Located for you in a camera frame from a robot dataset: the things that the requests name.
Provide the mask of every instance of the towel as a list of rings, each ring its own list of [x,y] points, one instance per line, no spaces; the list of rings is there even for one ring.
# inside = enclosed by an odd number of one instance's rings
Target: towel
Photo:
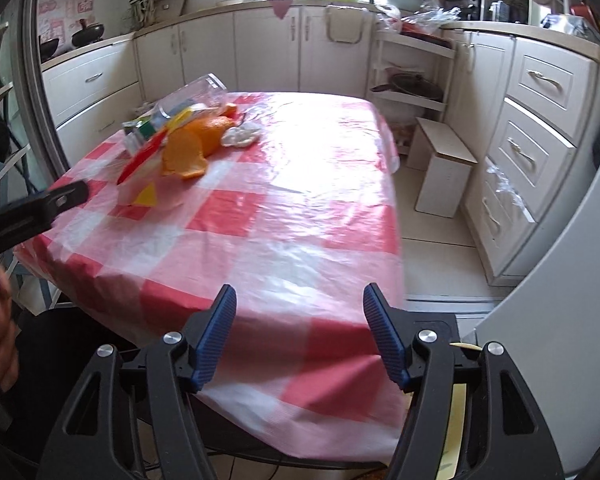
[[[328,36],[337,43],[358,43],[362,39],[369,11],[355,7],[327,7]]]

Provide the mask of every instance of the metal bolt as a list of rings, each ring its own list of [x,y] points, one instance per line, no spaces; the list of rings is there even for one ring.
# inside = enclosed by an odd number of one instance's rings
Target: metal bolt
[[[182,334],[180,332],[169,332],[163,336],[162,340],[167,345],[175,345],[182,341]]]
[[[113,346],[102,345],[100,348],[98,348],[96,354],[98,354],[99,357],[109,357],[111,354],[113,354]]]
[[[418,339],[423,343],[435,343],[438,339],[438,334],[433,330],[421,330],[418,334]]]
[[[493,355],[504,354],[504,346],[502,346],[500,343],[489,343],[487,350]]]

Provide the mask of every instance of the plastic table cover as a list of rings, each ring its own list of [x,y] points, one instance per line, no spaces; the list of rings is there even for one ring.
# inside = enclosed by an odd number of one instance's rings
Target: plastic table cover
[[[386,461],[406,404],[362,295],[377,282],[392,305],[404,297],[391,131],[359,99],[232,97],[264,134],[213,155],[183,204],[117,205],[128,160],[118,132],[55,184],[85,179],[90,200],[16,256],[139,345],[180,329],[231,284],[237,317],[198,397],[291,456]]]

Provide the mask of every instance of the small white stool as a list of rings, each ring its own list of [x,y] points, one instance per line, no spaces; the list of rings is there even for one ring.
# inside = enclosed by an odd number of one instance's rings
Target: small white stool
[[[418,118],[407,167],[426,171],[427,176],[416,211],[453,218],[476,164],[478,161],[446,124]]]

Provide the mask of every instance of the dark pants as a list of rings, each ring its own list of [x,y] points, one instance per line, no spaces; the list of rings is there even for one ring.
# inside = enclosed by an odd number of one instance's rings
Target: dark pants
[[[39,463],[56,418],[93,353],[103,344],[135,348],[79,308],[49,310],[27,319],[16,338],[18,382],[7,394],[14,421],[4,443]]]

